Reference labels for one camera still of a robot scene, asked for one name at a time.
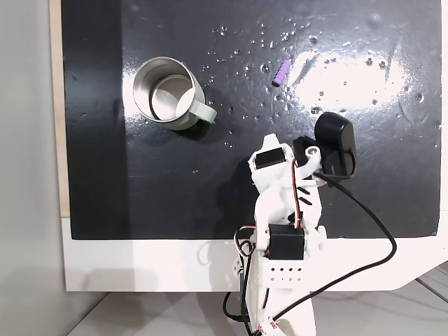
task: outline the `black surface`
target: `black surface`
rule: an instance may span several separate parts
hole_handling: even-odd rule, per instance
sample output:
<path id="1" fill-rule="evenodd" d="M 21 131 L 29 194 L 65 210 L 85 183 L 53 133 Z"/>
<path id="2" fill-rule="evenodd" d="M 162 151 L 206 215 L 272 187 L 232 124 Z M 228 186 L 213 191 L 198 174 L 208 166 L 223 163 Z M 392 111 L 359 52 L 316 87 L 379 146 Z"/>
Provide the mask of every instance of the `black surface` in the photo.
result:
<path id="1" fill-rule="evenodd" d="M 439 1 L 62 0 L 62 24 L 74 239 L 231 238 L 253 223 L 249 156 L 269 133 L 312 136 L 322 111 L 354 126 L 345 186 L 396 237 L 437 232 Z M 215 124 L 173 132 L 127 103 L 128 78 L 161 55 L 196 75 Z M 272 87 L 288 58 L 294 83 Z M 329 237 L 382 237 L 337 190 L 320 192 Z"/>

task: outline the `metal mug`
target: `metal mug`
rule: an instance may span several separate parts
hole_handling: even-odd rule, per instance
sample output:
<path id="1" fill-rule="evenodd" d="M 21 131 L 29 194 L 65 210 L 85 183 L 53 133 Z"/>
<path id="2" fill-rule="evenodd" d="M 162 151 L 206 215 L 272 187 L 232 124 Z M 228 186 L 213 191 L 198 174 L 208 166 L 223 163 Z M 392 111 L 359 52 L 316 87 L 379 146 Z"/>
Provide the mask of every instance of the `metal mug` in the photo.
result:
<path id="1" fill-rule="evenodd" d="M 216 117 L 216 111 L 205 104 L 196 77 L 169 57 L 156 57 L 141 65 L 133 91 L 140 112 L 171 130 L 186 130 L 199 119 L 212 123 Z"/>

